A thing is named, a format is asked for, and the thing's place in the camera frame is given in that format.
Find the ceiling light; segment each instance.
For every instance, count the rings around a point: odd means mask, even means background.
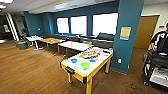
[[[4,2],[4,3],[12,3],[13,0],[0,0],[0,2]]]
[[[6,8],[6,6],[4,6],[4,5],[0,5],[0,8]]]

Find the window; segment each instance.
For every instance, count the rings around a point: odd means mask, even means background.
[[[101,33],[116,34],[118,13],[93,15],[93,35]]]
[[[71,31],[72,34],[82,34],[87,33],[87,17],[71,17]]]
[[[69,33],[68,18],[58,18],[57,26],[59,33]]]

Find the doorway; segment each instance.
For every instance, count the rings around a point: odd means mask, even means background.
[[[134,47],[148,49],[159,15],[141,16]]]
[[[13,40],[9,24],[4,15],[0,15],[0,40]]]

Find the baseboard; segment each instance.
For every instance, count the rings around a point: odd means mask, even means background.
[[[118,70],[118,69],[115,69],[115,68],[112,68],[112,67],[110,67],[110,70],[112,70],[114,72],[118,72],[118,73],[123,74],[123,75],[127,75],[127,72],[121,71],[121,70]]]

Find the white wall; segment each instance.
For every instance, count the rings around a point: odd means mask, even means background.
[[[166,30],[165,28],[159,28],[159,26],[165,26],[168,23],[168,3],[144,5],[141,16],[160,15],[155,27],[154,34],[159,31]]]

